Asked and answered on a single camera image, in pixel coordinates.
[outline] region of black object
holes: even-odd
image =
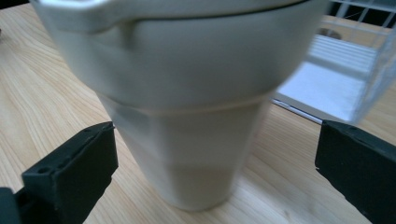
[[[0,188],[0,224],[80,224],[117,168],[112,122],[91,126],[25,171],[15,195]]]
[[[356,127],[323,120],[318,172],[373,223],[396,223],[396,147]]]

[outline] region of cup body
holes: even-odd
[[[58,29],[32,4],[151,185],[170,204],[196,211],[230,194],[269,98],[303,59],[326,1],[124,21],[94,34]]]

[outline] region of dish rack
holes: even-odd
[[[273,102],[317,123],[356,125],[396,78],[396,1],[332,0],[332,11]],[[373,13],[376,25],[366,22]]]

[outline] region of wood grain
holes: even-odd
[[[71,74],[30,5],[2,10],[0,28],[0,186],[17,191],[22,171],[109,117]],[[393,99],[394,91],[381,102]],[[362,126],[391,138],[394,114],[377,118],[394,112],[387,104],[378,103]],[[273,105],[233,195],[200,213],[162,201],[117,134],[120,168],[85,223],[369,223],[316,171],[319,129]]]

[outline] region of wooden table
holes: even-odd
[[[69,71],[30,5],[2,10],[0,28],[0,186],[17,191],[21,172],[109,117]],[[362,125],[395,144],[395,88],[389,92]],[[319,129],[273,105],[232,197],[200,213],[163,202],[116,133],[120,167],[86,223],[369,223],[315,170]]]

